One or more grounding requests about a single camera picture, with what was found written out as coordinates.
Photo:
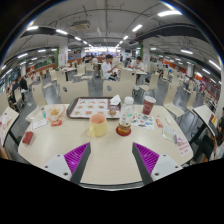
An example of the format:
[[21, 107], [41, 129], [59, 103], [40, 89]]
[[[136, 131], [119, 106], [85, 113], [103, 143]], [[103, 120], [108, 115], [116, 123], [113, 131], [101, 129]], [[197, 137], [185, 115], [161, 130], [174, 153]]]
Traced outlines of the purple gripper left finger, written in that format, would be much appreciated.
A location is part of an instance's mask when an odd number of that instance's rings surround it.
[[64, 155], [65, 161], [72, 173], [72, 183], [80, 184], [90, 153], [90, 143], [85, 143]]

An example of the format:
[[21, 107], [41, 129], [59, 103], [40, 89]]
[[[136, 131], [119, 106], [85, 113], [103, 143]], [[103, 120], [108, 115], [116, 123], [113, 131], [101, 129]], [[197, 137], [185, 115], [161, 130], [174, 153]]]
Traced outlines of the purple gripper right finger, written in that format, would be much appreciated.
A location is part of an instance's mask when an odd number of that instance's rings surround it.
[[133, 144], [132, 153], [140, 171], [143, 184], [150, 184], [152, 182], [151, 173], [159, 159], [159, 155], [138, 143]]

